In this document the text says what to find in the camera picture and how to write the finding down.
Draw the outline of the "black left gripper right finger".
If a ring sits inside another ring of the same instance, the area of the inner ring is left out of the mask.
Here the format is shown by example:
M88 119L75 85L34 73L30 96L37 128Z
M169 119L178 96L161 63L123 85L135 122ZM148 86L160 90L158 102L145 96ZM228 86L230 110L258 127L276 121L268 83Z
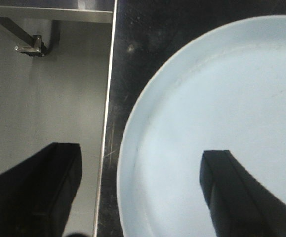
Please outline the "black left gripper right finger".
M200 186L219 237L286 237L286 205L229 150L202 154Z

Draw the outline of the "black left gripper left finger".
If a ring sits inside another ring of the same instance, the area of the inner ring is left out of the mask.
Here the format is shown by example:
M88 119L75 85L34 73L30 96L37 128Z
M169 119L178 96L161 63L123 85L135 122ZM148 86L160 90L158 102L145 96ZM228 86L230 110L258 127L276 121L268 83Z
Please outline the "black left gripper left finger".
M78 143L51 143L0 174L0 237L61 237L81 179Z

